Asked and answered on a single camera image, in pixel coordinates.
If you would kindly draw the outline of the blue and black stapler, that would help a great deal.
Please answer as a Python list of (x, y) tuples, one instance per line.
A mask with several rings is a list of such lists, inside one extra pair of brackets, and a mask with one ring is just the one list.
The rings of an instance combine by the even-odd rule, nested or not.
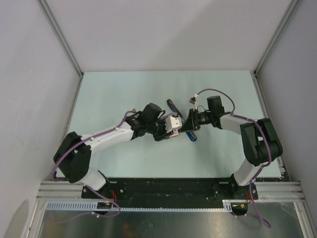
[[(176, 113), (181, 118), (182, 123), (184, 123), (185, 119), (182, 116), (182, 114), (180, 113), (180, 111), (177, 109), (177, 107), (175, 106), (173, 101), (171, 99), (168, 99), (166, 101), (166, 103), (167, 103), (168, 107), (171, 109), (171, 111), (173, 113)], [(196, 142), (197, 141), (197, 136), (196, 136), (196, 134), (194, 132), (188, 131), (188, 132), (186, 132), (186, 135), (188, 136), (190, 141), (192, 141), (192, 142)]]

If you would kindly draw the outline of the red white staple box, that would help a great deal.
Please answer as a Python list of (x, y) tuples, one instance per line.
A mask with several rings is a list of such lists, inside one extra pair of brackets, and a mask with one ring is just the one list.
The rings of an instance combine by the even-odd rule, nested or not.
[(177, 130), (177, 129), (173, 129), (173, 130), (171, 131), (170, 138), (177, 137), (177, 136), (179, 136), (178, 130)]

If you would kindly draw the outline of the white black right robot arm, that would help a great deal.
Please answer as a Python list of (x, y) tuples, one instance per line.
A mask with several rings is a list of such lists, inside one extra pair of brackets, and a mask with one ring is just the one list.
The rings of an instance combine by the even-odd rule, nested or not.
[(232, 198), (240, 199), (261, 171), (282, 155), (281, 142), (270, 119), (254, 120), (226, 112), (219, 96), (208, 97), (207, 103), (208, 109), (202, 112), (190, 109), (179, 131), (197, 131), (201, 125), (211, 124), (241, 136), (245, 160), (231, 175), (227, 189)]

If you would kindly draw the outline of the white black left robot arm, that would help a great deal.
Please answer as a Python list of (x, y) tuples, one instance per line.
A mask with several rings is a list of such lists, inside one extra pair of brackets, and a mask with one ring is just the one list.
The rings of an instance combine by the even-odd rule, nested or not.
[(165, 116), (157, 105), (149, 103), (142, 111), (127, 111), (122, 121), (110, 129), (86, 135), (71, 132), (66, 135), (53, 157), (53, 181), (59, 181), (60, 170), (69, 183), (80, 182), (92, 189), (98, 198), (109, 194), (107, 178), (91, 168), (92, 155), (116, 144), (151, 134), (155, 141), (169, 139), (178, 134), (180, 119), (175, 114)]

